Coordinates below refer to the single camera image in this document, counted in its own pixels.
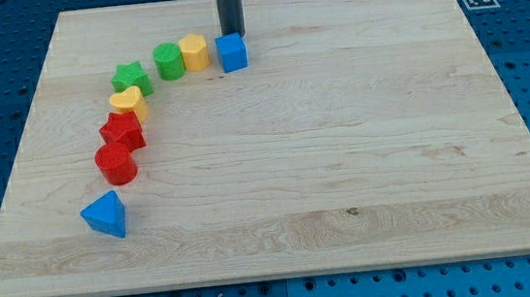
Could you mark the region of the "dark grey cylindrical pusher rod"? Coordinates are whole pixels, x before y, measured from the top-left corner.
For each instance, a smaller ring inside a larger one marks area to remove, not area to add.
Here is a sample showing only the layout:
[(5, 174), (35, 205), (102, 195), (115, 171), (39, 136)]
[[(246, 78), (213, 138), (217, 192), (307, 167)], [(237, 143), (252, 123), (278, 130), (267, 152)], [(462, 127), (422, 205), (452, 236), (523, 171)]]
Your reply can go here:
[(215, 0), (221, 34), (237, 33), (244, 37), (245, 23), (242, 0)]

